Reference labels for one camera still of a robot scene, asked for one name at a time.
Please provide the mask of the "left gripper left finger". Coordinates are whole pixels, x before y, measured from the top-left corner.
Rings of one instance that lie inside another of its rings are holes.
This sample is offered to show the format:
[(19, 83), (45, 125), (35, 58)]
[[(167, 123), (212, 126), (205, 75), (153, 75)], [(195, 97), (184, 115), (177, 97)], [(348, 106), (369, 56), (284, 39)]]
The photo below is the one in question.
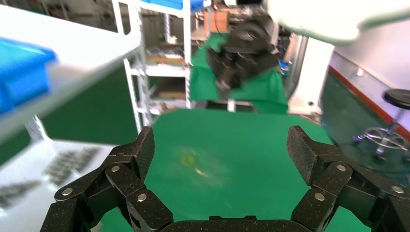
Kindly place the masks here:
[(118, 209), (135, 232), (162, 231), (173, 214), (144, 184), (154, 153), (153, 129), (143, 127), (135, 141), (114, 147), (98, 168), (59, 189), (40, 230), (88, 232)]

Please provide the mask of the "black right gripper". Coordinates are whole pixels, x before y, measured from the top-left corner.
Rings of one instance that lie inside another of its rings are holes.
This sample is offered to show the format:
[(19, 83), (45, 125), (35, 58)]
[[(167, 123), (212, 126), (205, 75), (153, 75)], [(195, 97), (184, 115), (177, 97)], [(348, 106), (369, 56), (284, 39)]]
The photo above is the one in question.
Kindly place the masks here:
[(207, 63), (215, 76), (217, 89), (241, 87), (237, 64), (239, 55), (250, 55), (248, 79), (278, 66), (279, 53), (272, 43), (273, 36), (272, 19), (246, 19), (228, 34), (221, 51), (208, 48)]

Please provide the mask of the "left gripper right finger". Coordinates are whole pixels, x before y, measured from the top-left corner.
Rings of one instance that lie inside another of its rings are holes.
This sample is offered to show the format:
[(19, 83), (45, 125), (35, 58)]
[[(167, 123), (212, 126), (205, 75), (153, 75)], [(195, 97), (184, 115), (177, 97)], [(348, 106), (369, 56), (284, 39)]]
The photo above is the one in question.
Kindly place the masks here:
[(312, 232), (323, 232), (339, 208), (352, 212), (373, 232), (410, 229), (410, 191), (367, 170), (330, 144), (312, 140), (291, 126), (287, 151), (309, 190), (291, 219)]

